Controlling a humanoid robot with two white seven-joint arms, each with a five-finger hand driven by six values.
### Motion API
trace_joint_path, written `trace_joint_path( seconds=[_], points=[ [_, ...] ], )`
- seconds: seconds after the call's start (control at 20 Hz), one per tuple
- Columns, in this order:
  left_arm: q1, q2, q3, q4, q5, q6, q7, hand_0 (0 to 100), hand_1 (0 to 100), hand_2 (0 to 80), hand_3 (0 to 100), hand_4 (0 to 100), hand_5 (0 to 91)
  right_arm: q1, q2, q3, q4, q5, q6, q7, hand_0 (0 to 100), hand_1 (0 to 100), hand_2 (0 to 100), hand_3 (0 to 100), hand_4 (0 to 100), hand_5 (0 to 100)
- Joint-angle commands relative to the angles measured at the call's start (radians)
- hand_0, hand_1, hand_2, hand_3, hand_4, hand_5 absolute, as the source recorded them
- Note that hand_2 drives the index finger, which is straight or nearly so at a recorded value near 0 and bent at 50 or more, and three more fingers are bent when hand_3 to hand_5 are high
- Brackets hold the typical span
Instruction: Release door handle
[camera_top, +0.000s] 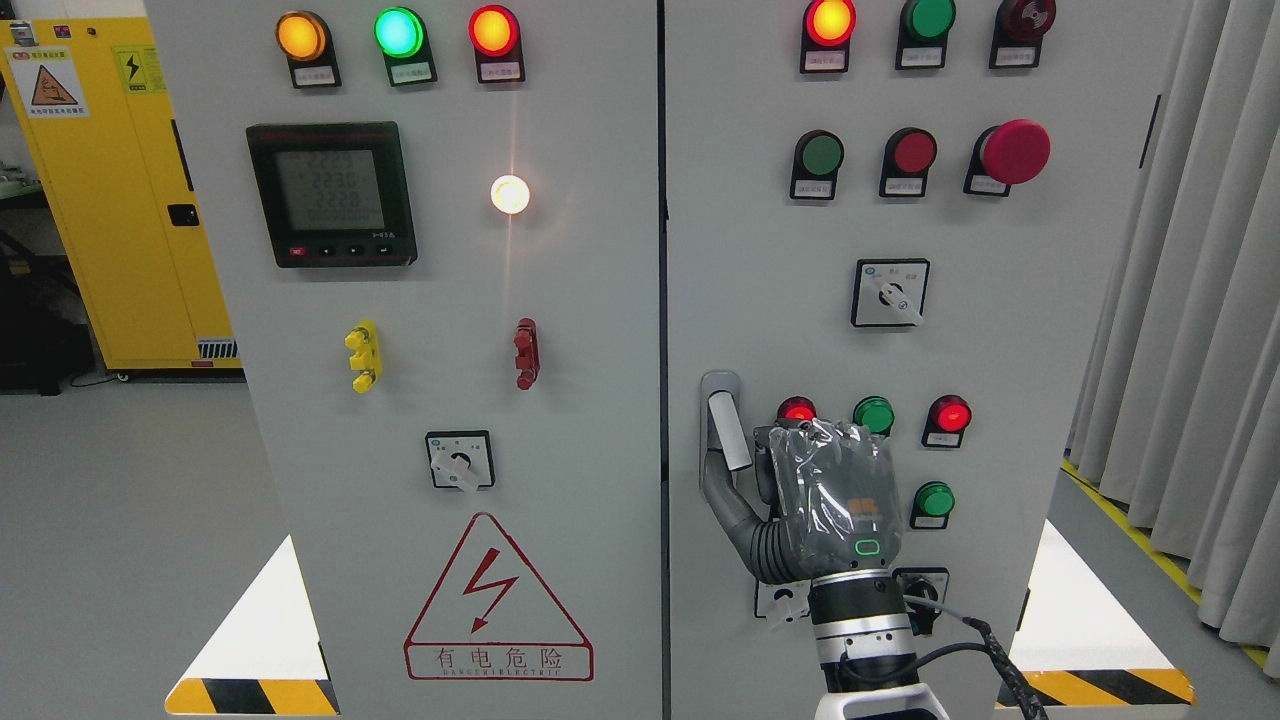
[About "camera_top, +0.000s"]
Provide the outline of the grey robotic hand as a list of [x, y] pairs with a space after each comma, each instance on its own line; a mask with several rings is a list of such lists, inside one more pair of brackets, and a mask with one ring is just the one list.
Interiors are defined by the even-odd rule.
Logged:
[[902, 512], [887, 442], [845, 421], [781, 420], [765, 430], [780, 519], [739, 493], [719, 448], [704, 456], [700, 492], [762, 583], [782, 585], [883, 569], [902, 544]]

